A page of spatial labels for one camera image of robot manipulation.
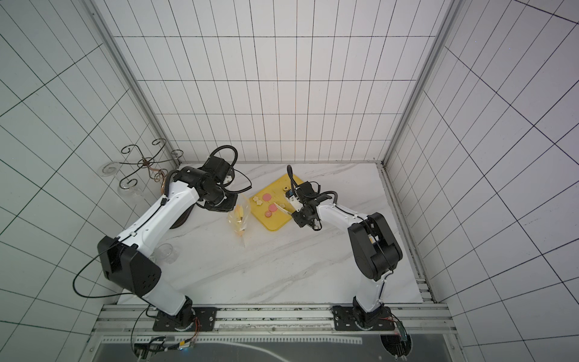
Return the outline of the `white slotted kitchen tongs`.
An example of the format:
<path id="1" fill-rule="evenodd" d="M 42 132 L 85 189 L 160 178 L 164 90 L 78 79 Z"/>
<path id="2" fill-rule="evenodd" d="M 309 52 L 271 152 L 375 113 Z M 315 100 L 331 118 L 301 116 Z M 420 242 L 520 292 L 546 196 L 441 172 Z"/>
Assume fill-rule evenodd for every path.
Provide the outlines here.
<path id="1" fill-rule="evenodd" d="M 291 216 L 294 212 L 296 212 L 296 209 L 291 203 L 275 203 L 275 204 L 277 205 L 277 209 L 279 209 L 279 211 L 282 211 L 287 215 Z"/>

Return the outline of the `clear resealable zip bag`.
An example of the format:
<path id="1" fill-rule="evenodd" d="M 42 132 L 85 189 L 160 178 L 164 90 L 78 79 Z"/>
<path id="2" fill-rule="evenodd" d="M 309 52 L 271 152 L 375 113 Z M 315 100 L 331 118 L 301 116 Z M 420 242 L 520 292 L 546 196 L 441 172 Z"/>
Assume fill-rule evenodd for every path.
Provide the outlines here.
<path id="1" fill-rule="evenodd" d="M 245 196 L 238 196 L 234 209 L 228 212 L 228 222 L 243 247 L 247 247 L 246 234 L 250 216 L 250 202 Z"/>

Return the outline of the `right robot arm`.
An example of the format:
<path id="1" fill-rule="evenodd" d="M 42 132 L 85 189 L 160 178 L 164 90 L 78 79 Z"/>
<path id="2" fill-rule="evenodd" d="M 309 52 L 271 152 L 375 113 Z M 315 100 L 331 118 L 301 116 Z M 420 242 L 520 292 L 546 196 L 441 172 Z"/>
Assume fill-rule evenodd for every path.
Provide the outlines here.
<path id="1" fill-rule="evenodd" d="M 349 237 L 354 262 L 362 274 L 352 306 L 333 306 L 336 330 L 395 330 L 398 319 L 381 301 L 388 276 L 403 259 L 386 218 L 380 213 L 361 214 L 334 201 L 335 192 L 315 198 L 298 197 L 293 192 L 286 200 L 295 209 L 291 216 L 299 227 L 320 231 L 325 223 Z"/>

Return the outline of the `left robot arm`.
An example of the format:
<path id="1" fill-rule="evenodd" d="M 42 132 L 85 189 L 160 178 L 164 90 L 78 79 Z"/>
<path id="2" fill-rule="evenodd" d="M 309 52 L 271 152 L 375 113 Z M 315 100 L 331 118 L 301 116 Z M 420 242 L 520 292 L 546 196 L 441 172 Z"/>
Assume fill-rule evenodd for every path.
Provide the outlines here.
<path id="1" fill-rule="evenodd" d="M 229 212 L 237 195 L 225 186 L 235 179 L 231 166 L 183 167 L 166 177 L 160 199 L 132 226 L 115 238 L 104 237 L 97 245 L 103 274 L 108 281 L 158 309 L 177 330 L 194 324 L 192 301 L 175 289 L 150 259 L 170 228 L 185 220 L 197 202 L 209 211 Z"/>

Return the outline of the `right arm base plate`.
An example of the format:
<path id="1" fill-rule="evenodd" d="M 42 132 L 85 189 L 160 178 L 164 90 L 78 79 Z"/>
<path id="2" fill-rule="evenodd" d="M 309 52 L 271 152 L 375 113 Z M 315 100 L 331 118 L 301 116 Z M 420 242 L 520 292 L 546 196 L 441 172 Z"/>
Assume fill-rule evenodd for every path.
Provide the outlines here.
<path id="1" fill-rule="evenodd" d="M 360 306 L 333 306 L 334 329 L 337 331 L 394 331 L 392 313 L 389 307 L 380 305 L 372 312 L 365 312 Z"/>

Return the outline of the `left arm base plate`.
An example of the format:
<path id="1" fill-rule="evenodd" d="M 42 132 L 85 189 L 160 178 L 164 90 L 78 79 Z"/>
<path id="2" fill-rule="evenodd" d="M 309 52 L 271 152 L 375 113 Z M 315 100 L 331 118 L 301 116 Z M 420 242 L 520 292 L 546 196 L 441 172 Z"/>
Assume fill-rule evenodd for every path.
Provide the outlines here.
<path id="1" fill-rule="evenodd" d="M 214 329 L 218 309 L 186 307 L 185 312 L 171 316 L 158 312 L 152 330 L 155 332 L 210 332 Z"/>

